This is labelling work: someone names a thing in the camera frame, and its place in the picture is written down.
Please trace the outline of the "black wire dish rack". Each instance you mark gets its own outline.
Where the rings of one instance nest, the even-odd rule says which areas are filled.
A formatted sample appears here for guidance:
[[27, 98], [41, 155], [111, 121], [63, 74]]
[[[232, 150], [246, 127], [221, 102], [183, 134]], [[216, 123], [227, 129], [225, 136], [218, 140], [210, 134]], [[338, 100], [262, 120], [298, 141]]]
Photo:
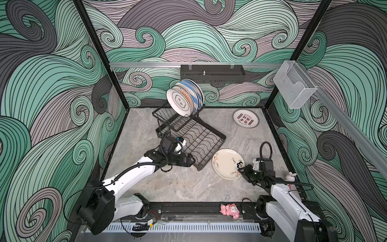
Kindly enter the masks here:
[[183, 150], [193, 156], [195, 159], [193, 166], [198, 171], [212, 160], [213, 155], [226, 140], [226, 136], [206, 124], [199, 117], [199, 113], [200, 111], [190, 117], [183, 117], [174, 111], [168, 103], [152, 112], [152, 116], [158, 122], [157, 136], [159, 138], [164, 135], [184, 138], [186, 145]]

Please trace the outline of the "cream cartoon plate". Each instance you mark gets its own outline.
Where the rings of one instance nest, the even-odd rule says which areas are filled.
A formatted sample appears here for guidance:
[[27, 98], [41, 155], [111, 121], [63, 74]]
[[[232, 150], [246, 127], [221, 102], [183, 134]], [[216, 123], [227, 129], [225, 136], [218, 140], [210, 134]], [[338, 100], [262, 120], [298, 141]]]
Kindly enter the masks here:
[[236, 180], [241, 177], [241, 173], [238, 170], [245, 167], [245, 162], [236, 151], [220, 149], [214, 154], [212, 165], [217, 175], [223, 179]]

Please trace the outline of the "black rimmed white plate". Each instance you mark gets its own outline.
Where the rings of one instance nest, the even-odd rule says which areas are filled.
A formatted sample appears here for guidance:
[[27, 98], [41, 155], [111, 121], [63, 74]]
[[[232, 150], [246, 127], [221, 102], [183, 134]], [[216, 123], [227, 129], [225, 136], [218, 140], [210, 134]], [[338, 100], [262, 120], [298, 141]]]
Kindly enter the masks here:
[[182, 117], [191, 115], [191, 106], [188, 100], [177, 90], [169, 89], [166, 93], [167, 100], [172, 109]]

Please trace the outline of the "red patterned white plate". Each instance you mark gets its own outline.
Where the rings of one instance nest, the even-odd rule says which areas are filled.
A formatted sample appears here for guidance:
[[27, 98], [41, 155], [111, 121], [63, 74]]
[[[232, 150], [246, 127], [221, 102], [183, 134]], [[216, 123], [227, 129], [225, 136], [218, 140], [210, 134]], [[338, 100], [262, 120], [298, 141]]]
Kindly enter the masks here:
[[256, 113], [244, 109], [236, 110], [233, 113], [233, 120], [237, 125], [247, 129], [255, 128], [260, 123]]

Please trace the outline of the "blue striped plate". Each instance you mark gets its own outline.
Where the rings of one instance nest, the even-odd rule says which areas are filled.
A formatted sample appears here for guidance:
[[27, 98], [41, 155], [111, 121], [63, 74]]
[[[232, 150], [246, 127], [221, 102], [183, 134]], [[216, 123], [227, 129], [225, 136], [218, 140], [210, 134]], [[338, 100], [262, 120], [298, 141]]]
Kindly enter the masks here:
[[191, 96], [191, 99], [193, 100], [193, 104], [194, 104], [194, 113], [196, 113], [200, 109], [200, 106], [199, 106], [200, 103], [199, 103], [199, 96], [195, 92], [193, 86], [191, 84], [188, 84], [186, 81], [178, 82], [176, 86], [183, 88]]

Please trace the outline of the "orange sunburst plate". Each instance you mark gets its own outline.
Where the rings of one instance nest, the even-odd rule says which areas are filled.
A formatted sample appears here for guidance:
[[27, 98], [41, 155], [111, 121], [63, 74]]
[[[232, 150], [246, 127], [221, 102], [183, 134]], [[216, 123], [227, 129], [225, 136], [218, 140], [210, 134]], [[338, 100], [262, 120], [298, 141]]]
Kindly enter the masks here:
[[186, 81], [187, 83], [190, 83], [193, 87], [196, 88], [196, 92], [197, 92], [198, 97], [199, 97], [199, 109], [201, 109], [203, 107], [203, 105], [204, 105], [204, 95], [203, 95], [203, 92], [202, 92], [201, 88], [193, 80], [184, 79], [184, 81]]
[[193, 99], [190, 96], [190, 94], [184, 88], [182, 88], [180, 86], [174, 86], [173, 89], [179, 91], [186, 98], [186, 100], [190, 104], [191, 113], [193, 114], [195, 106], [194, 106]]

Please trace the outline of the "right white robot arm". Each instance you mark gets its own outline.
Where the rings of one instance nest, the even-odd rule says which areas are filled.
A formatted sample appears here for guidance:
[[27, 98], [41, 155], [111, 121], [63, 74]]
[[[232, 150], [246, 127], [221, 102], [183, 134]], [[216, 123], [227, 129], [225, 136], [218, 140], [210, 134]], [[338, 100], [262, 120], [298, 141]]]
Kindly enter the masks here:
[[276, 177], [272, 155], [272, 146], [265, 141], [260, 146], [260, 157], [252, 164], [238, 168], [248, 183], [268, 193], [257, 200], [257, 215], [264, 220], [261, 225], [275, 223], [291, 242], [337, 242], [337, 230], [316, 214], [319, 205], [313, 203], [313, 210], [310, 210], [290, 187], [298, 185], [313, 189], [314, 186]]

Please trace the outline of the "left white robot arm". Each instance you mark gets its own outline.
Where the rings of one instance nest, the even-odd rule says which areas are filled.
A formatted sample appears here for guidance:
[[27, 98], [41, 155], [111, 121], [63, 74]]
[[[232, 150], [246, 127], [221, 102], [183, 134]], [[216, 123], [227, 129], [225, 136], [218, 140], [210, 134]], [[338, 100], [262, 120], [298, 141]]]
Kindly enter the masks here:
[[185, 153], [186, 143], [183, 137], [166, 136], [134, 165], [104, 181], [88, 183], [79, 197], [78, 218], [93, 235], [98, 235], [113, 221], [126, 216], [146, 217], [148, 200], [139, 193], [123, 198], [124, 193], [165, 166], [191, 167], [196, 160]]

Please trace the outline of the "white rabbit pink stand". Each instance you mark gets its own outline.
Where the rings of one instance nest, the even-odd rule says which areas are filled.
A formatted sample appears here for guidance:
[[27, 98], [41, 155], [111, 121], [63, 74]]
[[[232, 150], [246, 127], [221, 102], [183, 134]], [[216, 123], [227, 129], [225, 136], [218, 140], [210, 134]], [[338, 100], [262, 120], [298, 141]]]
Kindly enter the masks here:
[[289, 173], [286, 175], [285, 180], [286, 180], [286, 181], [290, 181], [290, 182], [295, 182], [296, 176], [297, 176], [297, 173], [289, 172]]

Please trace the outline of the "pink plush toy centre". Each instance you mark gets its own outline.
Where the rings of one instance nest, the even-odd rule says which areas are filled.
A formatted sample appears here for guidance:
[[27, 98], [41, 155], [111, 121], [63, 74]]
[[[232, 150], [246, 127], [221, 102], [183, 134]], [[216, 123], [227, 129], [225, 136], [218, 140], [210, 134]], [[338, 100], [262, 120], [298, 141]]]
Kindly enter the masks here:
[[238, 220], [240, 217], [240, 211], [235, 204], [221, 204], [220, 213], [225, 216], [231, 216], [234, 220]]

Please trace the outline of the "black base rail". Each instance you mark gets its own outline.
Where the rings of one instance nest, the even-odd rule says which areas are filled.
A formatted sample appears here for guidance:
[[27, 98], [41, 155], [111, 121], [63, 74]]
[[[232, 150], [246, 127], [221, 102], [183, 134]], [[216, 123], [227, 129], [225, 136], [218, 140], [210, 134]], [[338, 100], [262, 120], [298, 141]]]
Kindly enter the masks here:
[[[258, 220], [264, 215], [264, 204], [262, 201], [252, 202], [244, 199], [241, 202], [234, 202], [240, 211], [240, 216], [247, 220]], [[128, 215], [125, 219], [142, 218], [150, 215], [160, 220], [167, 220], [178, 215], [220, 215], [222, 202], [150, 202], [140, 210], [139, 215]]]

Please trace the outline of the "black perforated wall shelf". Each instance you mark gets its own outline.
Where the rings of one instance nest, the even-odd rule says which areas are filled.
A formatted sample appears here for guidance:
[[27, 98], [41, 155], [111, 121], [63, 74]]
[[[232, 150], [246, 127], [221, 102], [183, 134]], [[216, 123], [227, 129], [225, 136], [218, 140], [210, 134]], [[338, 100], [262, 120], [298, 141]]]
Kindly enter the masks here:
[[244, 82], [245, 77], [246, 72], [242, 65], [188, 64], [180, 67], [180, 78], [189, 79], [196, 83], [239, 84]]

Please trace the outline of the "clear acrylic wall holder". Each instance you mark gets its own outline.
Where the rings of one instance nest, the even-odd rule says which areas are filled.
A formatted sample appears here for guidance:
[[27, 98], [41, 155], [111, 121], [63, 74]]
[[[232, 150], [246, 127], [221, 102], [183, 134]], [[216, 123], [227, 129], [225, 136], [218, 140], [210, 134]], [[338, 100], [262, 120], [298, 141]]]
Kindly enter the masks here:
[[297, 61], [285, 61], [273, 79], [290, 109], [301, 109], [317, 91], [307, 69]]

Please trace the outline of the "aluminium rail right wall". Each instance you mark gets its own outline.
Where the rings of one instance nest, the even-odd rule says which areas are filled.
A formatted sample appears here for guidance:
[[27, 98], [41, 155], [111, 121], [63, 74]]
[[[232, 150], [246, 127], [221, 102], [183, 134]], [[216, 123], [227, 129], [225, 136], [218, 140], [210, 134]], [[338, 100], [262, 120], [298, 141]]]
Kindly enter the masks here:
[[361, 153], [365, 155], [371, 164], [387, 177], [387, 151], [380, 143], [379, 138], [367, 133], [357, 125], [356, 118], [362, 124], [379, 124], [380, 118], [377, 112], [368, 107], [367, 110], [374, 118], [366, 119], [361, 112], [360, 103], [365, 98], [360, 98], [357, 90], [341, 87], [335, 77], [322, 68], [313, 67], [309, 71], [304, 65], [299, 64], [302, 79], [311, 87], [315, 88], [315, 95], [323, 102], [333, 117], [338, 121], [349, 137], [357, 144]]

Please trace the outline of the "aluminium rail wall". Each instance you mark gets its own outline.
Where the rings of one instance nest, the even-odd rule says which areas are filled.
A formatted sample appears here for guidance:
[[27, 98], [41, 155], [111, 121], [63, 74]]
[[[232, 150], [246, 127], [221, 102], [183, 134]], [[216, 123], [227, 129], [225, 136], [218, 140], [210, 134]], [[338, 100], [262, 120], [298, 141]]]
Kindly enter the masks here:
[[192, 63], [192, 62], [110, 62], [111, 68], [180, 68], [182, 65], [242, 65], [247, 69], [278, 69], [282, 63]]
[[338, 121], [349, 137], [357, 144], [361, 153], [365, 155], [371, 164], [387, 177], [387, 151], [380, 143], [379, 138], [367, 133], [357, 125], [356, 118], [362, 124], [379, 124], [380, 118], [377, 112], [368, 107], [367, 110], [374, 118], [366, 119], [361, 112], [360, 103], [365, 98], [360, 98], [357, 90], [341, 87], [335, 77], [322, 68], [313, 67], [309, 71], [304, 65], [299, 64], [302, 79], [311, 87], [315, 88], [315, 95], [323, 102], [333, 117]]

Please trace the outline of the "aluminium rail back wall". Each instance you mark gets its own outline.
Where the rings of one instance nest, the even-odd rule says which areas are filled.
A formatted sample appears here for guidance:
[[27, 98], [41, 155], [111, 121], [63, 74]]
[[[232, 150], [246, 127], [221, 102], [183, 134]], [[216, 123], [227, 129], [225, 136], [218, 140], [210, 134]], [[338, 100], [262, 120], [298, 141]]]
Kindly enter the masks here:
[[247, 69], [278, 69], [282, 63], [192, 63], [192, 62], [110, 62], [111, 68], [180, 68], [182, 65], [242, 65]]

